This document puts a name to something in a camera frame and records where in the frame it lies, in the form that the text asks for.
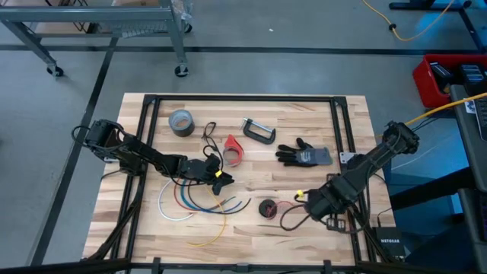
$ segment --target black glove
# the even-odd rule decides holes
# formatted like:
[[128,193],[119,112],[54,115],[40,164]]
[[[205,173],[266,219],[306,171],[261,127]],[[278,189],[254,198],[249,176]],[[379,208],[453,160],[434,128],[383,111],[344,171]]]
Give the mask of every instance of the black glove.
[[296,142],[300,149],[290,148],[287,145],[277,147],[279,151],[275,153],[275,156],[279,157],[278,161],[283,162],[285,167],[314,167],[318,164],[332,164],[328,148],[313,148],[301,138],[296,139]]

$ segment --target red toolbox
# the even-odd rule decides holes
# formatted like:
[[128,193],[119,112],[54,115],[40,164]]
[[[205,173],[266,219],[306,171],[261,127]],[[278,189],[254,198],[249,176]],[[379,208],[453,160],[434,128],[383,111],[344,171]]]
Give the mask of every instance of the red toolbox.
[[419,96],[425,107],[441,107],[450,103],[450,95],[444,94],[436,85],[433,71],[429,65],[431,62],[438,62],[446,69],[453,72],[460,64],[477,63],[487,68],[487,56],[484,55],[443,55],[427,54],[417,68],[412,72],[414,81],[419,90]]

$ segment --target yellow cable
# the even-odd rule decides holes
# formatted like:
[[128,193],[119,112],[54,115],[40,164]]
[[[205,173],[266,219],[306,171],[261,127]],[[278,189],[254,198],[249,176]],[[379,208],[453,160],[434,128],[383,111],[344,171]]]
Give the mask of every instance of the yellow cable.
[[[375,13],[379,14],[389,25],[393,24],[389,18],[387,18],[386,15],[382,14],[380,11],[376,10],[374,7],[372,7],[369,3],[367,3],[365,0],[362,0],[364,2],[364,4],[366,4],[372,11],[374,11]],[[415,36],[411,37],[411,38],[402,38],[401,36],[399,36],[399,34],[397,33],[396,31],[396,28],[393,28],[393,33],[394,35],[397,37],[397,39],[403,41],[403,42],[409,42],[409,41],[412,41],[418,37],[420,37],[421,35],[425,34],[426,31],[428,31],[431,27],[433,27],[442,17],[443,15],[448,11],[448,9],[450,8],[450,6],[455,2],[455,0],[451,0],[450,1],[450,4],[448,4],[448,6],[441,12],[441,14],[433,21],[431,22],[431,24],[429,24],[422,32],[416,34]]]
[[[205,186],[205,189],[206,191],[208,191],[208,194],[214,199],[214,201],[218,204],[218,206],[220,206],[221,212],[224,213],[223,206],[221,206],[221,203],[216,199],[215,195],[213,195],[213,193],[208,189],[207,186]],[[220,236],[223,234],[223,230],[225,230],[226,225],[227,225],[227,216],[223,214],[223,226],[221,227],[220,233],[218,233],[216,237],[214,237],[209,242],[206,242],[204,244],[191,244],[191,243],[187,243],[187,244],[192,247],[204,247],[205,245],[209,245],[220,238]]]
[[456,105],[459,105],[459,104],[462,104],[462,103],[468,102],[468,101],[470,101],[470,100],[477,100],[477,99],[480,99],[480,98],[482,98],[482,97],[486,97],[486,96],[487,96],[487,92],[482,93],[482,94],[479,94],[479,95],[476,95],[476,96],[468,97],[468,98],[465,98],[465,99],[462,99],[462,100],[454,101],[454,102],[451,102],[451,103],[446,104],[446,105],[441,106],[441,107],[437,107],[437,108],[435,108],[434,110],[430,110],[430,111],[428,111],[427,113],[422,114],[422,115],[420,115],[420,116],[417,116],[415,119],[412,119],[412,120],[410,120],[410,121],[406,122],[406,125],[407,125],[407,126],[409,126],[409,125],[411,125],[412,123],[414,123],[414,122],[416,122],[416,121],[418,121],[418,120],[420,120],[420,119],[423,119],[423,118],[425,118],[425,117],[427,117],[427,116],[430,116],[430,115],[432,115],[433,113],[437,113],[437,112],[438,112],[438,111],[440,111],[440,110],[444,110],[444,109],[447,109],[447,108],[449,108],[449,107],[454,107],[454,106],[456,106]]

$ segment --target concrete floor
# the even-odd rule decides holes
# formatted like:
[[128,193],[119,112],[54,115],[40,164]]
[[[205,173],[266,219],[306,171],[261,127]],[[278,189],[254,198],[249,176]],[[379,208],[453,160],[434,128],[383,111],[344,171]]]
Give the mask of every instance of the concrete floor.
[[[438,13],[389,11],[404,37]],[[485,11],[471,9],[482,38]],[[194,3],[187,46],[281,46],[382,49],[475,49],[460,16],[447,14],[422,38],[401,43],[359,0],[207,0]],[[0,27],[0,43],[18,44]],[[107,45],[108,39],[45,39],[44,44]],[[169,45],[134,38],[119,45]],[[30,52],[0,52],[0,268],[26,263],[91,95],[104,53],[53,52],[66,77],[55,81]],[[363,94],[379,134],[390,120],[424,108],[412,79],[421,56],[338,56],[188,53],[190,76],[176,78],[173,53],[115,53],[94,119],[116,119],[126,92]],[[419,132],[415,155],[393,161],[393,172],[436,178],[467,165],[456,121],[441,119]],[[104,164],[83,150],[45,263],[79,260]]]

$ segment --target black cable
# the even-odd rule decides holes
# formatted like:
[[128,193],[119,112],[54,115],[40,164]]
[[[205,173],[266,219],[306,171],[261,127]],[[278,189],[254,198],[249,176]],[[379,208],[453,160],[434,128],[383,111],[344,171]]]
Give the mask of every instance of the black cable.
[[380,225],[380,214],[385,213],[385,212],[388,212],[391,209],[392,209],[392,207],[389,207],[388,209],[383,210],[383,211],[379,212],[379,214],[377,214],[377,225],[379,226],[379,228],[381,228],[381,225]]
[[87,131],[90,131],[90,128],[87,126],[75,126],[74,129],[71,131],[71,138],[73,139],[73,141],[75,141],[79,145],[87,147],[83,142],[78,141],[78,134],[75,135],[76,129],[86,129]]
[[122,170],[121,170],[121,169],[119,169],[119,170],[115,170],[115,171],[109,172],[109,173],[107,173],[107,174],[104,174],[104,175],[101,177],[101,179],[100,179],[100,180],[103,180],[103,179],[105,179],[106,177],[108,177],[108,176],[110,176],[110,175],[113,175],[113,174],[117,174],[117,173],[119,173],[119,172],[121,172],[121,171],[122,171]]
[[[210,130],[209,133],[207,133],[209,126],[212,126],[212,129]],[[209,157],[209,155],[207,155],[206,152],[205,152],[205,150],[207,148],[212,148],[214,152],[217,152],[218,153],[218,156],[220,157],[220,170],[223,171],[223,156],[221,155],[221,152],[218,149],[218,146],[216,145],[215,140],[210,136],[213,133],[213,131],[215,130],[215,127],[216,127],[216,123],[215,122],[207,123],[206,126],[205,126],[205,129],[203,131],[203,136],[201,137],[201,139],[205,140],[205,142],[206,142],[207,145],[205,145],[205,147],[203,148],[203,154],[206,157]]]
[[304,207],[304,205],[295,205],[295,206],[292,206],[288,210],[286,210],[286,211],[284,211],[282,213],[281,220],[279,221],[279,225],[281,226],[282,229],[284,229],[285,231],[293,231],[294,229],[299,228],[309,217],[311,217],[311,215],[308,214],[306,217],[304,217],[302,220],[300,220],[294,227],[292,227],[292,228],[286,228],[282,224],[282,220],[284,220],[284,216],[286,216],[286,214],[288,214],[291,210],[297,209],[297,208],[300,208],[300,207]]
[[222,214],[222,215],[235,214],[235,213],[238,213],[238,212],[241,212],[242,210],[244,210],[250,204],[250,201],[252,200],[252,198],[249,198],[249,200],[247,201],[247,203],[243,207],[241,207],[240,209],[237,209],[234,212],[208,212],[209,211],[208,209],[204,209],[203,207],[199,206],[197,203],[195,203],[195,201],[193,201],[193,198],[191,197],[191,192],[189,191],[190,187],[191,186],[198,186],[198,185],[200,185],[200,184],[191,184],[191,182],[190,182],[189,184],[184,185],[184,186],[186,186],[188,189],[188,198],[193,203],[193,205],[198,209],[203,209],[207,213],[215,213],[215,214]]

